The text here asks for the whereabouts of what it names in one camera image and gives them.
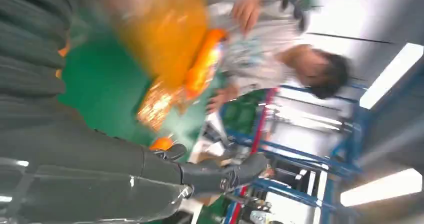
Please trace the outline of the person's left hand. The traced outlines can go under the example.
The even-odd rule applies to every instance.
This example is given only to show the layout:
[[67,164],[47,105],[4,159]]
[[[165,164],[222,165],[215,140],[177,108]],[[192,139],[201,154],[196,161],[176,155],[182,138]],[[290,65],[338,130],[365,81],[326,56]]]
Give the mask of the person's left hand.
[[216,89],[214,95],[209,98],[206,105],[207,114],[218,111],[220,107],[228,101],[236,99],[238,96],[238,88],[233,85]]

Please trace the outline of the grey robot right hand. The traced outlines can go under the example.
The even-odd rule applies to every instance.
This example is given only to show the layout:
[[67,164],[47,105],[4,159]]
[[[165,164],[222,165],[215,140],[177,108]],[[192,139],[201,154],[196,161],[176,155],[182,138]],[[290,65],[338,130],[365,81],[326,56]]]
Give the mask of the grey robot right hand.
[[55,99],[0,99],[1,223],[143,223],[256,179],[267,158],[178,163],[90,129]]

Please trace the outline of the person's right hand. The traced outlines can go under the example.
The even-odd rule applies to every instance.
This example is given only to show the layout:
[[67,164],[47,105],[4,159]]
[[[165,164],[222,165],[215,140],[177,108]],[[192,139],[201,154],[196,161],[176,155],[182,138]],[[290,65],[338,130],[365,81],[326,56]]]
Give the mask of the person's right hand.
[[231,17],[238,23],[246,36],[256,24],[260,15],[261,0],[238,0],[231,10]]

